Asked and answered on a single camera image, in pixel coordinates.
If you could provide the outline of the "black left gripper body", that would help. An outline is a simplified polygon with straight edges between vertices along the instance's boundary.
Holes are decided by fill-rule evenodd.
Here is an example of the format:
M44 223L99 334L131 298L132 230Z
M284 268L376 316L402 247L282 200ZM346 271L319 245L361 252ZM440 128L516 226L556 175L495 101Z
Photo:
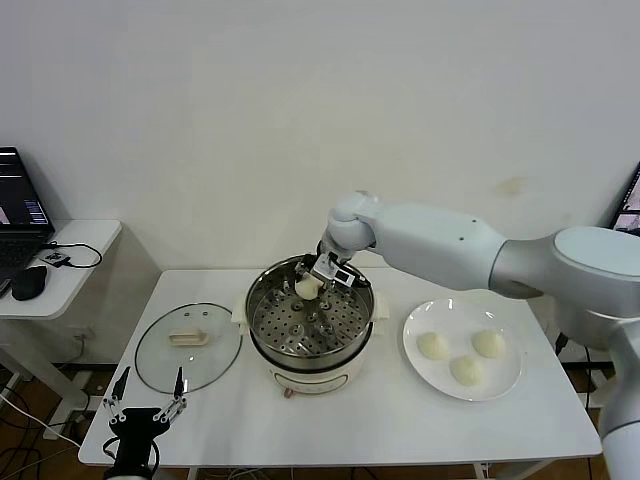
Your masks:
M108 479L152 479L159 467L160 453L155 439L165 433L160 421L159 407L134 407L123 410L110 425L114 436L107 440L109 447L117 445L113 466L107 470Z

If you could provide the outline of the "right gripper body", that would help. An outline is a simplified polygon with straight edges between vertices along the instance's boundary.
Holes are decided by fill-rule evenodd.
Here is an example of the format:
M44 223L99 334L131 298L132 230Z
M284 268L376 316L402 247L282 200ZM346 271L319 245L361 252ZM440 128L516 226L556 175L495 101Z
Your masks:
M350 252L337 246L330 240L321 240L314 253L303 257L313 258L310 274L320 280L349 280L350 274L345 268Z

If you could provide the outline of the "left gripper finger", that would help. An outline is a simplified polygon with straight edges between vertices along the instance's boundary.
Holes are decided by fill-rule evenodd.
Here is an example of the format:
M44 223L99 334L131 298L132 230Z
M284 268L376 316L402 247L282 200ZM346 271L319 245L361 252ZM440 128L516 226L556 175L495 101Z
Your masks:
M108 423L110 425L115 425L126 420L126 415L121 408L121 401L124 397L129 373L130 367L127 366L114 383L111 393L106 395L102 400L102 406L107 412Z
M177 372L171 400L153 416L155 422L171 424L187 407L183 368Z

